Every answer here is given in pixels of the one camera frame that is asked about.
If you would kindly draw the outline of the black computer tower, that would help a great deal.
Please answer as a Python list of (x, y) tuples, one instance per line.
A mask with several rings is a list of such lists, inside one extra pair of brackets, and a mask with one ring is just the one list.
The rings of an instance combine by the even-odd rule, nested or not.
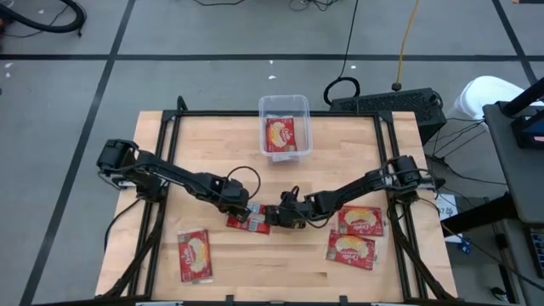
[(334, 99), (330, 110), (352, 113), (413, 112), (423, 145), (447, 123), (443, 112), (443, 101), (440, 95), (431, 88)]

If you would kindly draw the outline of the white waste bin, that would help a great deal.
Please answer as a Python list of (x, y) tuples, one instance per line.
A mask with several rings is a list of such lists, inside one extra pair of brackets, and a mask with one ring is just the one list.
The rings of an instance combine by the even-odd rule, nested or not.
[(479, 76), (467, 84), (445, 113), (447, 119), (479, 121), (484, 118), (483, 108), (497, 101), (510, 101), (524, 91), (495, 76)]

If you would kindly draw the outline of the clear plastic bin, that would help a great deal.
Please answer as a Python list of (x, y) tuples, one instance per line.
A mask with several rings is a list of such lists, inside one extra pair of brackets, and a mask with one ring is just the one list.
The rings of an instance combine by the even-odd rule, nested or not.
[[(300, 94), (269, 95), (258, 102), (260, 150), (270, 162), (298, 162), (313, 150), (313, 134), (308, 99)], [(265, 118), (293, 116), (296, 151), (269, 153), (264, 150)]]

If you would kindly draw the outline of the black aluminium table frame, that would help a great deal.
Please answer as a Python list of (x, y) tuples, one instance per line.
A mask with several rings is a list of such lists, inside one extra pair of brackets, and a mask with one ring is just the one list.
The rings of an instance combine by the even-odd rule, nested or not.
[[(300, 161), (271, 163), (259, 148), (256, 111), (186, 111), (173, 161), (192, 172), (231, 174), (257, 202), (275, 204), (284, 190), (302, 194), (341, 187), (404, 154), (426, 162), (415, 116), (395, 112), (376, 124), (370, 117), (316, 112), (313, 150)], [(272, 229), (268, 235), (226, 226), (212, 205), (173, 186), (165, 206), (159, 247), (141, 265), (136, 293), (151, 300), (236, 302), (400, 302), (394, 238), (377, 239), (373, 270), (326, 260), (329, 229)], [(177, 234), (204, 228), (210, 237), (212, 280), (193, 285), (180, 277)]]

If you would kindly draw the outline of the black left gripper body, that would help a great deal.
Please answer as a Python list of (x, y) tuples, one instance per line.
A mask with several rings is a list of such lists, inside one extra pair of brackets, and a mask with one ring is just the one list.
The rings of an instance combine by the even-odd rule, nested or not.
[(248, 215), (249, 192), (235, 179), (218, 178), (212, 182), (212, 204), (229, 215)]

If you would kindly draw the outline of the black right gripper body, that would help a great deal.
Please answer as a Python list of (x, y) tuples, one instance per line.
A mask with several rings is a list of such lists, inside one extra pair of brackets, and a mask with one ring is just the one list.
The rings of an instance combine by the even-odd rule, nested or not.
[(288, 229), (304, 229), (307, 225), (318, 229), (315, 218), (318, 216), (315, 204), (315, 194), (305, 195), (303, 200), (298, 199), (298, 186), (280, 194), (280, 203), (275, 218), (275, 226)]

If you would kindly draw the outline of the dark blue box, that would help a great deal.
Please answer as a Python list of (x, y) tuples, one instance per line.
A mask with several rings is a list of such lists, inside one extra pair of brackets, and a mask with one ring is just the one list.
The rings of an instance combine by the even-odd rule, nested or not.
[(518, 117), (511, 128), (519, 148), (544, 150), (544, 112)]

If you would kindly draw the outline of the white paper sheet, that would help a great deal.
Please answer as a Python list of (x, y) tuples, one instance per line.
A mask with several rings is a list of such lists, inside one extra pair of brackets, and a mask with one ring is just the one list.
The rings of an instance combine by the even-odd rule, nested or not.
[[(437, 196), (438, 197), (436, 199), (436, 206), (440, 211), (439, 215), (440, 215), (441, 221), (447, 218), (455, 217), (459, 213), (459, 210), (456, 204), (456, 198), (453, 195), (440, 193)], [(460, 244), (462, 243), (462, 239), (455, 235), (451, 235), (451, 236), (445, 237), (445, 242)]]

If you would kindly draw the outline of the grey keyboard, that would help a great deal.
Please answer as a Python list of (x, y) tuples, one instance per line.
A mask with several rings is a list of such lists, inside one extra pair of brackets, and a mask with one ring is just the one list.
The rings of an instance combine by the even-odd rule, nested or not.
[(536, 273), (544, 279), (544, 229), (528, 229), (528, 240)]

